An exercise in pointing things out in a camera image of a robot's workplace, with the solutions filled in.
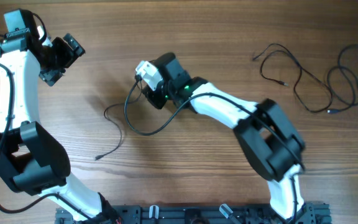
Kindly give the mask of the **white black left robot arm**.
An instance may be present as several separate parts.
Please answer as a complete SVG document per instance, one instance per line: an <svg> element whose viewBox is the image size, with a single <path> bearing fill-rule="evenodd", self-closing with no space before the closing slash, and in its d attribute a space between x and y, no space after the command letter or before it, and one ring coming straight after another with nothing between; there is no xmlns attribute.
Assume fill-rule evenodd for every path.
<svg viewBox="0 0 358 224"><path fill-rule="evenodd" d="M52 200L77 222L96 223L103 200L71 172L65 148L40 123L38 84L54 85L84 48L70 34L51 39L41 18L4 15L0 39L0 178L15 193Z"/></svg>

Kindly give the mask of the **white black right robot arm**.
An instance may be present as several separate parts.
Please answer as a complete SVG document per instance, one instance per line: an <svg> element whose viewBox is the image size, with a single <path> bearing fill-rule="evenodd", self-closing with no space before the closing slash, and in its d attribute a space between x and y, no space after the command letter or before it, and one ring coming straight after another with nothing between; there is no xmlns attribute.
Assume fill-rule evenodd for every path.
<svg viewBox="0 0 358 224"><path fill-rule="evenodd" d="M171 100L179 110L209 116L232 129L248 163L268 183L272 210L295 222L305 202L298 183L305 169L305 142L276 102L242 100L191 77L172 52L141 61L135 76L147 84L143 94L155 108Z"/></svg>

